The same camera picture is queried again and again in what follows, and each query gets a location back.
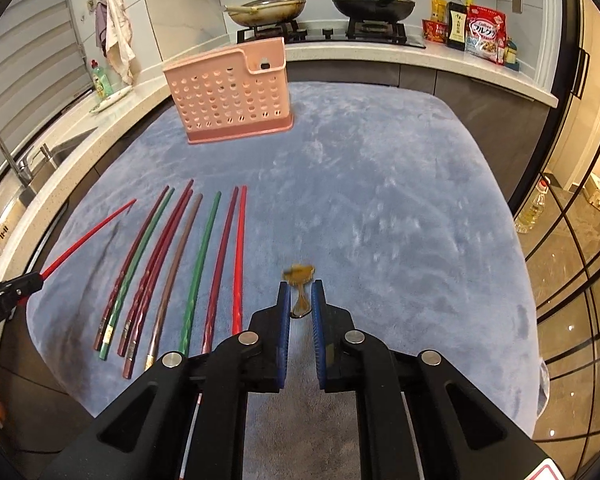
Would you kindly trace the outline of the bright red chopstick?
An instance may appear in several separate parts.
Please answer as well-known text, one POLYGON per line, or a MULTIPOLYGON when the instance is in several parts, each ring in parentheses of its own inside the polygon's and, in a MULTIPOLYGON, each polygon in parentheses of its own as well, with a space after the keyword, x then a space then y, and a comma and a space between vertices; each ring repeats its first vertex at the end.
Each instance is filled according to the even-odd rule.
POLYGON ((62 266, 78 249, 80 249, 86 242, 88 242, 95 234, 102 230, 105 226, 108 226, 110 222, 113 222, 115 218, 119 217, 128 209, 132 208, 136 203, 136 198, 133 198, 112 214, 110 214, 101 222, 98 222, 96 226, 93 226, 89 231, 83 234, 78 240, 76 240, 68 249, 66 249, 59 257, 57 257, 46 269, 40 273, 41 283, 44 283, 60 266, 62 266))
POLYGON ((244 308, 242 303, 244 302, 244 251, 245 251, 245 235, 246 235, 246 209, 247 209, 247 197, 248 197, 248 186, 238 186, 238 197, 232 223, 236 226, 235 240, 234 240, 234 257, 233 257, 233 274, 232 274, 232 302, 230 303, 230 333, 237 335, 244 325, 244 308))

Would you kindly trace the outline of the gold flower spoon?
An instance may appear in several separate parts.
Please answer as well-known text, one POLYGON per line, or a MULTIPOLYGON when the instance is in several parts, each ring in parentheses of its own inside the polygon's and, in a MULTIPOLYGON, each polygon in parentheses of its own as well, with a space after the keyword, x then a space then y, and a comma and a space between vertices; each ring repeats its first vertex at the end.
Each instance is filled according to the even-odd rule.
POLYGON ((306 286, 312 282, 314 271, 314 266, 300 263, 294 263, 288 269, 283 270, 283 279, 298 292, 297 301, 290 311, 292 318, 303 318, 311 312, 306 286))

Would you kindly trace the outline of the chrome kitchen faucet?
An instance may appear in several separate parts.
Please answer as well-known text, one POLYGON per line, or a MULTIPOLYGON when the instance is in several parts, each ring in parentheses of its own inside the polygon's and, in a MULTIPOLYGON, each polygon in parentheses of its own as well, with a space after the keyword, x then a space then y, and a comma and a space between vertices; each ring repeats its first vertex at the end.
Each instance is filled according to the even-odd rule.
POLYGON ((0 136, 0 154, 3 156, 3 161, 0 162, 0 173, 3 165, 6 165, 15 174, 17 180, 24 188, 33 188, 34 179, 41 170, 34 170, 26 156, 22 159, 15 160, 12 156, 12 151, 7 147, 6 143, 0 136))

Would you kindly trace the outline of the dark red chopstick right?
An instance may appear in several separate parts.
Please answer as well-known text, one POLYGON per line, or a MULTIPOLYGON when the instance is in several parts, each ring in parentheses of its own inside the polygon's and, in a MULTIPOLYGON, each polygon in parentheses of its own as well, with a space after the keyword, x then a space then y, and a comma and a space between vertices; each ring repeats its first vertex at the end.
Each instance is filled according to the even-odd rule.
POLYGON ((208 309, 206 319, 204 320, 204 333, 202 334, 202 353, 210 353, 213 346, 213 335, 216 312, 218 312, 218 302, 220 296, 220 289, 222 284, 222 276, 224 270, 224 263, 226 258, 228 239, 230 238, 230 229, 232 228, 237 197, 239 188, 234 187, 232 195, 230 196, 230 204, 227 207, 225 216, 224 226, 222 235, 220 238, 220 244, 218 254, 216 255, 216 261, 214 266, 214 272, 212 276, 211 289, 209 295, 208 309))

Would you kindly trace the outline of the green chopstick right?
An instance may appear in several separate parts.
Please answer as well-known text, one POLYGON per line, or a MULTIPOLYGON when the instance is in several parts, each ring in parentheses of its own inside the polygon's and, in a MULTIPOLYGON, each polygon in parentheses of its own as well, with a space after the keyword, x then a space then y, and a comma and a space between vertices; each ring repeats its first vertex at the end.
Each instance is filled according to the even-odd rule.
POLYGON ((183 325, 181 329, 180 343, 178 344, 178 351, 183 353, 184 356, 188 356, 189 352, 190 337, 192 336, 202 272, 204 272, 204 263, 206 262, 210 237, 216 218, 216 213, 218 212, 221 197, 222 193, 220 191, 216 192, 215 196, 213 197, 213 202, 208 214, 207 222, 204 226, 204 232, 202 232, 200 246, 198 248, 197 257, 192 274, 192 281, 190 282, 189 286, 186 307, 184 311, 183 325))

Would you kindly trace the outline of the brown chopstick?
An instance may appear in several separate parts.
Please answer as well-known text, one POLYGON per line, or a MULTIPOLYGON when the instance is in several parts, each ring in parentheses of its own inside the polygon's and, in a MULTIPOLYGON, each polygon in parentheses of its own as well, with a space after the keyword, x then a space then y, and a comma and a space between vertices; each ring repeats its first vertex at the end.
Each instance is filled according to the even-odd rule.
POLYGON ((198 214, 198 210, 200 207, 200 203, 204 196, 201 193, 198 193, 194 196, 192 210, 189 211, 189 214, 185 221, 185 226, 183 229, 183 233, 178 240, 178 246, 176 246, 175 255, 173 257, 170 270, 168 273, 168 277, 166 278, 166 284, 164 284, 160 304, 157 310, 157 315, 155 319, 154 328, 151 332, 150 343, 148 347, 148 351, 145 359, 145 367, 144 370, 148 370, 149 367, 152 367, 155 363, 155 360, 158 356, 160 338, 163 331, 164 322, 166 322, 166 311, 169 307, 169 302, 172 295, 172 290, 174 287, 176 276, 178 275, 178 268, 180 267, 184 250, 186 244, 188 242, 189 234, 192 232, 193 224, 198 214))

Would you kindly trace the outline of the green dish soap bottle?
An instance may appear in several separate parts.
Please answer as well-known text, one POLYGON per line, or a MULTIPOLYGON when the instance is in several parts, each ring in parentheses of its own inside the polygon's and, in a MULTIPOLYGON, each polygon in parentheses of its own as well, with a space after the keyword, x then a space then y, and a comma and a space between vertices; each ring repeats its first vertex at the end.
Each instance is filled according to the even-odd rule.
POLYGON ((108 98, 114 93, 112 90, 109 78, 106 72, 102 69, 102 66, 98 64, 96 60, 91 60, 92 79, 94 81, 94 87, 99 99, 103 100, 108 98))

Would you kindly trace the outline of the pink perforated utensil holder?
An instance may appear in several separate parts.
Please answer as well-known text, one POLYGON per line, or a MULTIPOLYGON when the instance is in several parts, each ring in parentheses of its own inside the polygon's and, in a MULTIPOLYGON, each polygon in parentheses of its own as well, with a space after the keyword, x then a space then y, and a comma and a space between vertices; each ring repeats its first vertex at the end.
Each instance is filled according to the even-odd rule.
POLYGON ((181 58, 163 73, 190 144, 279 133, 294 124, 283 38, 181 58))

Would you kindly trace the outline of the white hanging towel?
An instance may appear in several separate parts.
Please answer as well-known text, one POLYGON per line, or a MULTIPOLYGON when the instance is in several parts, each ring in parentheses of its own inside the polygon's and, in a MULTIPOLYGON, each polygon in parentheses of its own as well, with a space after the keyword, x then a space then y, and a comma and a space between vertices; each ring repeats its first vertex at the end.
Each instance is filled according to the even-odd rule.
POLYGON ((132 64, 136 59, 132 49, 131 21, 124 0, 106 0, 106 5, 106 59, 121 80, 130 86, 134 81, 132 64))

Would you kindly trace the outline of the purple hanging cloth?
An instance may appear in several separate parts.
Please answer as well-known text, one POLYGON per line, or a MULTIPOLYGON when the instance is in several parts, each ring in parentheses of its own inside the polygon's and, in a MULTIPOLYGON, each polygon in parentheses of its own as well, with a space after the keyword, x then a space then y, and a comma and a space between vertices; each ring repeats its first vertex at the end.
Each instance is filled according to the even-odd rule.
POLYGON ((107 39, 107 18, 108 8, 106 3, 99 1, 95 6, 95 41, 96 47, 102 51, 102 55, 106 55, 106 39, 107 39))

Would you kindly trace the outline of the black gas stove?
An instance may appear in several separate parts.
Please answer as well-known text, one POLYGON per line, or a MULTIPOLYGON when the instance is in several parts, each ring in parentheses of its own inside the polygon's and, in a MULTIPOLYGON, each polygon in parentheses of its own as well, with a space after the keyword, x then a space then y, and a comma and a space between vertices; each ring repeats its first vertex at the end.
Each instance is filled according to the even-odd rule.
POLYGON ((402 23, 359 22, 349 20, 339 27, 309 28, 296 20, 274 25, 253 26, 236 32, 238 44, 243 42, 282 37, 285 44, 321 41, 362 41, 374 44, 395 44, 396 46, 425 49, 424 40, 408 36, 402 23))

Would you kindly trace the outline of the small green bottle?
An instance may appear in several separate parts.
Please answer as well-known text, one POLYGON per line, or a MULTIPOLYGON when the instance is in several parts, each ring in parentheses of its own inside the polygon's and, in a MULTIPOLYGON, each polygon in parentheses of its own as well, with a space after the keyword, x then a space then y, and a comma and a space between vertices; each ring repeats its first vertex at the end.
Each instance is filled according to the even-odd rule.
POLYGON ((509 68, 510 70, 514 70, 518 72, 519 70, 519 62, 518 62, 518 49, 516 44, 513 42, 513 39, 508 37, 506 41, 505 53, 504 53, 504 66, 509 68))

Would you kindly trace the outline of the beige pan with lid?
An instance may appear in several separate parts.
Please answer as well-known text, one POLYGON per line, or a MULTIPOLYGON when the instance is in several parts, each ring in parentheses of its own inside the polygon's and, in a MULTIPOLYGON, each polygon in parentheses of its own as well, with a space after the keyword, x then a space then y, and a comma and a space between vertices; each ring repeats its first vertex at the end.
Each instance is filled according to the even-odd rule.
POLYGON ((306 0, 253 0, 224 6, 224 12, 237 25, 253 28, 293 21, 305 7, 306 0))

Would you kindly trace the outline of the red cereal bag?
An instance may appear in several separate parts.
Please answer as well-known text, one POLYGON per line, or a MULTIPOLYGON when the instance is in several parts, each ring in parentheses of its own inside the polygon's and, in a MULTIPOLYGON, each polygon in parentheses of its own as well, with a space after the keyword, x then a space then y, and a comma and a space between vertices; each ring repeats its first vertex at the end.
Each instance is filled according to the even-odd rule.
POLYGON ((506 44, 506 15, 485 6, 468 6, 466 50, 478 58, 503 65, 506 44))

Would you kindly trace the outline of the black wok with lid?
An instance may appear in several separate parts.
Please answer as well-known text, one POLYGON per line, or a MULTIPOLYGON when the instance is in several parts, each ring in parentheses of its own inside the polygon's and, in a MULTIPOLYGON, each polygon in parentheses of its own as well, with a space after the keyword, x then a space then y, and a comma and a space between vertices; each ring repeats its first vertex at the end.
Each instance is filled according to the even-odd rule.
POLYGON ((415 9, 413 0, 332 0, 335 8, 355 21, 397 23, 415 9))

